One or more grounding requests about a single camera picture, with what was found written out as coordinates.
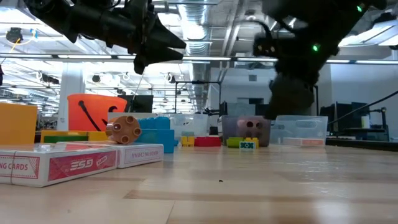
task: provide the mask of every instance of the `ceiling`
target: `ceiling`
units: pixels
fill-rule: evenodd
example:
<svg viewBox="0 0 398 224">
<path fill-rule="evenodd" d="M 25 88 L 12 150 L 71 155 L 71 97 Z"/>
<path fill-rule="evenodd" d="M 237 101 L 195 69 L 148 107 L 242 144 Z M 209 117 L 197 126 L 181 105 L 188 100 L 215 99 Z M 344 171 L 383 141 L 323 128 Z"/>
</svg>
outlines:
<svg viewBox="0 0 398 224">
<path fill-rule="evenodd" d="M 238 21 L 244 19 L 245 12 L 250 11 L 251 16 L 264 20 L 270 27 L 274 21 L 261 13 L 262 4 L 270 4 L 274 0 L 266 1 L 243 1 L 243 0 L 207 0 L 196 1 L 195 7 L 181 3 L 189 0 L 169 1 L 169 10 L 164 3 L 156 3 L 160 20 L 163 25 L 175 35 L 188 43 L 185 55 L 201 56 L 235 56 L 243 54 L 250 56 L 254 34 L 261 31 L 255 24 L 240 24 Z M 354 35 L 342 42 L 340 54 L 336 58 L 345 59 L 381 59 L 391 54 L 387 46 L 378 46 L 383 41 L 368 44 L 360 36 L 369 29 L 372 19 L 380 15 L 380 11 L 370 11 L 361 19 L 354 28 Z M 0 53 L 15 54 L 90 54 L 90 55 L 127 55 L 126 49 L 118 46 L 107 48 L 100 40 L 78 39 L 73 44 L 67 38 L 40 20 L 32 16 L 23 6 L 22 0 L 3 0 L 0 3 Z M 11 27 L 22 28 L 24 40 L 21 45 L 10 43 L 6 33 Z M 398 38 L 398 26 L 390 29 L 397 29 L 397 33 L 391 32 L 385 39 Z M 194 52 L 194 47 L 200 46 L 200 52 Z M 175 85 L 169 83 L 170 75 L 176 81 L 192 81 L 198 79 L 217 81 L 220 78 L 220 64 L 218 62 L 197 62 L 192 64 L 184 63 L 160 63 L 150 65 L 146 68 L 144 76 L 134 73 L 134 67 L 129 62 L 81 62 L 86 75 L 86 88 L 88 93 L 116 96 L 118 93 L 114 87 L 124 90 L 127 94 L 137 93 L 146 95 L 153 94 L 155 101 L 154 111 L 174 112 Z M 234 64 L 225 72 L 225 85 L 266 85 L 274 76 L 272 69 L 247 70 L 234 68 Z M 198 68 L 205 68 L 201 74 L 196 72 Z M 2 69 L 5 73 L 4 85 L 16 85 L 22 88 L 0 89 L 0 102 L 28 103 L 40 105 L 40 111 L 46 115 L 53 115 L 57 112 L 59 104 L 59 85 L 48 84 L 40 81 L 42 74 L 54 77 L 62 81 L 62 60 L 26 60 L 7 58 Z M 248 75 L 266 74 L 257 76 L 257 81 L 251 82 Z M 93 75 L 99 75 L 101 81 L 92 81 Z M 181 113 L 192 113 L 203 108 L 206 100 L 206 85 L 191 84 L 185 85 L 178 96 L 177 111 Z"/>
</svg>

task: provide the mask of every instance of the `fluorescent light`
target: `fluorescent light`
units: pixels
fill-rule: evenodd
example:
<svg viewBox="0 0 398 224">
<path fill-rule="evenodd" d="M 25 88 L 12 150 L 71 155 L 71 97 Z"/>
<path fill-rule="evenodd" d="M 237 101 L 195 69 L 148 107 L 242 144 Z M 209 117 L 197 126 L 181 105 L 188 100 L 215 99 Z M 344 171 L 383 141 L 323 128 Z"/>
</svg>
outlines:
<svg viewBox="0 0 398 224">
<path fill-rule="evenodd" d="M 230 61 L 231 57 L 192 57 L 184 56 L 182 60 L 197 60 L 197 61 Z"/>
<path fill-rule="evenodd" d="M 249 58 L 249 57 L 240 57 L 236 59 L 240 62 L 277 62 L 276 58 Z"/>
<path fill-rule="evenodd" d="M 398 35 L 391 37 L 390 39 L 379 44 L 380 46 L 395 46 L 398 45 Z"/>
<path fill-rule="evenodd" d="M 58 55 L 58 57 L 72 59 L 112 59 L 111 55 Z"/>
<path fill-rule="evenodd" d="M 349 63 L 349 60 L 327 60 L 326 63 Z"/>
<path fill-rule="evenodd" d="M 135 58 L 136 58 L 135 55 L 120 55 L 120 56 L 118 56 L 118 59 L 131 59 L 131 60 L 133 60 Z"/>
<path fill-rule="evenodd" d="M 51 58 L 52 55 L 42 55 L 42 54 L 0 54 L 0 57 L 7 57 L 7 58 Z"/>
<path fill-rule="evenodd" d="M 392 60 L 357 60 L 356 64 L 371 64 L 371 65 L 398 65 L 398 61 Z"/>
</svg>

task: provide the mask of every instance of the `ceiling duct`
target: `ceiling duct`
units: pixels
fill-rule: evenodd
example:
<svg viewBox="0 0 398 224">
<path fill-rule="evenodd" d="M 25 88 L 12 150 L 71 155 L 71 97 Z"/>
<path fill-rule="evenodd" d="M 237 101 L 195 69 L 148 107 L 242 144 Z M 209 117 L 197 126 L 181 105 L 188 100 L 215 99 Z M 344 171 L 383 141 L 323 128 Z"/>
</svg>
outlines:
<svg viewBox="0 0 398 224">
<path fill-rule="evenodd" d="M 255 57 L 251 52 L 248 53 L 236 53 L 236 57 Z M 244 68 L 246 70 L 254 69 L 273 69 L 273 62 L 235 62 L 234 68 Z"/>
<path fill-rule="evenodd" d="M 182 32 L 184 39 L 187 40 L 207 40 L 209 28 L 202 26 L 208 20 L 209 6 L 200 4 L 178 5 L 178 10 L 182 18 Z M 210 54 L 208 42 L 189 42 L 187 43 L 187 53 L 191 56 L 206 56 Z M 210 64 L 193 63 L 192 75 L 194 80 L 208 81 L 210 78 Z M 197 109 L 205 106 L 206 100 L 203 99 L 203 87 L 193 86 L 194 97 L 196 98 Z"/>
</svg>

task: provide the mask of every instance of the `red lego brick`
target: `red lego brick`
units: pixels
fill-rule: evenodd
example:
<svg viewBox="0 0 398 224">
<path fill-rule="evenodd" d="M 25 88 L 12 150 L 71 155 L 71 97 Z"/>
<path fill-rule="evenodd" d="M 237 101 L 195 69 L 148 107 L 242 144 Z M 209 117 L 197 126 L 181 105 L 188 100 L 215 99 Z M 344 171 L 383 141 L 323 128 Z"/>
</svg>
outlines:
<svg viewBox="0 0 398 224">
<path fill-rule="evenodd" d="M 217 146 L 221 146 L 221 140 L 219 137 L 197 137 L 195 139 L 195 146 L 217 147 Z"/>
</svg>

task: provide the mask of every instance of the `desk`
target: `desk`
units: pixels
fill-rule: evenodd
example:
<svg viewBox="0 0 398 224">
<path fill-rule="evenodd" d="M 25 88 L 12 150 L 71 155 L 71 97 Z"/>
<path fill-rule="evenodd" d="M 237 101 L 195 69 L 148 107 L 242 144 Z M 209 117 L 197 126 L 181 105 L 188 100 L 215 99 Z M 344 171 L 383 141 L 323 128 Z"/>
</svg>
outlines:
<svg viewBox="0 0 398 224">
<path fill-rule="evenodd" d="M 35 189 L 0 185 L 2 223 L 398 223 L 398 154 L 186 147 Z"/>
</svg>

